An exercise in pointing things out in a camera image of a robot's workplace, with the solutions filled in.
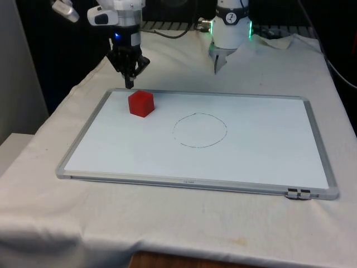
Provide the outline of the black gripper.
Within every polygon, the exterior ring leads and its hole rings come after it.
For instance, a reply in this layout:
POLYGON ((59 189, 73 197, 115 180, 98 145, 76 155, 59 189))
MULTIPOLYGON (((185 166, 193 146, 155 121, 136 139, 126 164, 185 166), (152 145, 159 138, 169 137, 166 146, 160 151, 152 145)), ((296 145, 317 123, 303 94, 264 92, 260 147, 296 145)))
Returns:
POLYGON ((134 53, 133 78, 139 76, 150 64, 150 59, 142 55, 140 25, 112 26, 110 28, 112 49, 107 58, 114 69, 121 73, 125 87, 131 89, 134 82, 131 79, 132 65, 130 53, 134 53))

